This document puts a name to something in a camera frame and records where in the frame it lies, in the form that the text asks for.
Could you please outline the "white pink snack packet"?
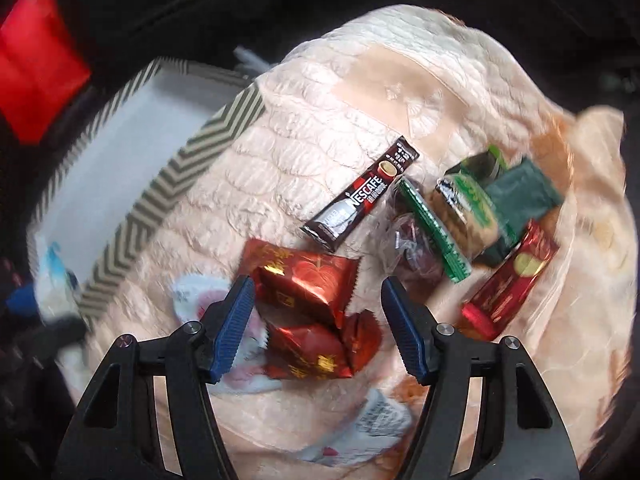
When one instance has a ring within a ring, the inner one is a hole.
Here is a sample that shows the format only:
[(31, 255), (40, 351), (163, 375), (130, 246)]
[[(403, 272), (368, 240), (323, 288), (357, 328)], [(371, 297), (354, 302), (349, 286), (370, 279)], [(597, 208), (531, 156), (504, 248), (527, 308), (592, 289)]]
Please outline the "white pink snack packet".
[(268, 332), (255, 309), (255, 286), (250, 278), (230, 282), (186, 274), (175, 281), (171, 293), (180, 323), (202, 326), (195, 361), (213, 392), (258, 393), (282, 387), (280, 380), (266, 373)]

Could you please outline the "white blue candy packet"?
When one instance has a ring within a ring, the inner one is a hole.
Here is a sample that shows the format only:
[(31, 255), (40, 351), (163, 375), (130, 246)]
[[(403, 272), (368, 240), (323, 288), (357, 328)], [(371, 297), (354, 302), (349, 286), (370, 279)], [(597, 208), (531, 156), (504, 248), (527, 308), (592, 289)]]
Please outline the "white blue candy packet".
[(45, 323), (67, 315), (79, 315), (70, 274), (56, 243), (48, 246), (40, 257), (35, 298), (40, 318)]

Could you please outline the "red foil snack packet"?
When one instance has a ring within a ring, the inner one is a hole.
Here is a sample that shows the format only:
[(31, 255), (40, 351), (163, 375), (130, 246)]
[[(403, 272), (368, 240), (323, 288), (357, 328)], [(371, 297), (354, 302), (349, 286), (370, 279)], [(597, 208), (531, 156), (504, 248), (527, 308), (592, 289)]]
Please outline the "red foil snack packet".
[(239, 274), (248, 275), (263, 304), (295, 311), (340, 330), (352, 299), (359, 261), (324, 252), (277, 246), (251, 238)]
[(347, 315), (339, 330), (310, 321), (266, 322), (264, 371), (271, 379), (347, 379), (378, 353), (382, 330), (369, 310)]

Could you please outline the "green cow biscuit packet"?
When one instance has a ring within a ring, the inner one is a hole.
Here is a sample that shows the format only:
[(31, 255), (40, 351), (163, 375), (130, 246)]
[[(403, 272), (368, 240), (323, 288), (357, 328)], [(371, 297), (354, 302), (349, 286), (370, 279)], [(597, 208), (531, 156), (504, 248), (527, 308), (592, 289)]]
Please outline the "green cow biscuit packet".
[(465, 172), (445, 174), (425, 194), (408, 178), (399, 179), (396, 188), (454, 283), (468, 278), (472, 261), (504, 233), (484, 188)]

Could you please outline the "dark green snack packet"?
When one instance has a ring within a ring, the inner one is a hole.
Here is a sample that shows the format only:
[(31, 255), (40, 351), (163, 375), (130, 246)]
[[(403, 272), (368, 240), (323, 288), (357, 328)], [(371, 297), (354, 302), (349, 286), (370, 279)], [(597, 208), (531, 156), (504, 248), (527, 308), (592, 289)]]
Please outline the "dark green snack packet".
[(478, 257), (491, 268), (502, 263), (520, 242), (529, 220), (540, 220), (564, 202), (551, 180), (527, 157), (488, 184), (485, 191), (502, 229), (498, 240)]

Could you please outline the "white printed packet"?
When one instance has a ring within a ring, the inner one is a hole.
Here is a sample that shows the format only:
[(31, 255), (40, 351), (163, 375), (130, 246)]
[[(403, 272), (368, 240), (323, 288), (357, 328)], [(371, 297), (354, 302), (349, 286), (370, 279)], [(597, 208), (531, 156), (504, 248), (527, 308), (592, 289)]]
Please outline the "white printed packet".
[(411, 411), (378, 389), (370, 389), (358, 413), (315, 444), (293, 452), (296, 460), (328, 467), (357, 465), (398, 444), (412, 426)]

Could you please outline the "red green-apple snack bar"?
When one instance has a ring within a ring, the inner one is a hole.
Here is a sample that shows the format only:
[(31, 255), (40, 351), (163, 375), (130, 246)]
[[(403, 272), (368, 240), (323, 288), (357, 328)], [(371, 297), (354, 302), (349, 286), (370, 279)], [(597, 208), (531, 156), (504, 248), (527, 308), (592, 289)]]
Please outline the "red green-apple snack bar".
[(477, 292), (462, 304), (458, 330), (465, 336), (492, 341), (520, 312), (530, 291), (559, 250), (542, 225), (532, 219), (508, 258)]

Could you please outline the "clear wrapped red dates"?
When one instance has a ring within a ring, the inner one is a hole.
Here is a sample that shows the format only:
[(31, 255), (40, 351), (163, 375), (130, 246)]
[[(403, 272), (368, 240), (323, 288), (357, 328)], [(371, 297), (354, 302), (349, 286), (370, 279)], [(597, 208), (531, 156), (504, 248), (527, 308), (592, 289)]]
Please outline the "clear wrapped red dates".
[(385, 274), (395, 275), (417, 302), (425, 302), (445, 277), (440, 255), (394, 184), (375, 234)]

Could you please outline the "black green small packet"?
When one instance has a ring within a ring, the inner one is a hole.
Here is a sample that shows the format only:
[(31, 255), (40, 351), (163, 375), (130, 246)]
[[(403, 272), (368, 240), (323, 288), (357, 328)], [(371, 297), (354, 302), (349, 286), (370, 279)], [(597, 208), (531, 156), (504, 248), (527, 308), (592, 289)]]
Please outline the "black green small packet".
[(487, 150), (463, 159), (446, 170), (446, 174), (467, 174), (486, 188), (508, 170), (502, 151), (491, 144)]

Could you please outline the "Nescafe coffee stick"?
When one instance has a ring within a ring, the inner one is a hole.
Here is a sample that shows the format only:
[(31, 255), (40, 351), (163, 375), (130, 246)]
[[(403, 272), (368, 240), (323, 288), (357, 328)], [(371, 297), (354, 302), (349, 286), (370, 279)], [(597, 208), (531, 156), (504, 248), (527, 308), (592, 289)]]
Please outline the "Nescafe coffee stick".
[(324, 249), (336, 252), (363, 218), (370, 214), (390, 185), (418, 158), (418, 151), (400, 136), (354, 182), (300, 229)]

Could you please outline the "striped white tray box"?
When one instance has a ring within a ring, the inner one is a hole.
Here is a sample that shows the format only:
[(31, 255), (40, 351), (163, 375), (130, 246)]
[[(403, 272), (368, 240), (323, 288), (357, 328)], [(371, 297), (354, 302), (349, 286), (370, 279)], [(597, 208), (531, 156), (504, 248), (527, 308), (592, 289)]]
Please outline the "striped white tray box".
[(96, 320), (183, 194), (264, 110), (247, 76), (158, 58), (97, 112), (55, 168), (27, 229), (38, 276), (58, 250)]

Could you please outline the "red bag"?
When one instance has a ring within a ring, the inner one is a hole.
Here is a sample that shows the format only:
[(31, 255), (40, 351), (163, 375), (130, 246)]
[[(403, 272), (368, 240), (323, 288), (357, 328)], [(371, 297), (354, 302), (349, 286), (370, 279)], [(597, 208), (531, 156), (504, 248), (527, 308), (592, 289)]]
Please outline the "red bag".
[(90, 76), (58, 2), (17, 0), (1, 25), (1, 116), (17, 141), (39, 144)]

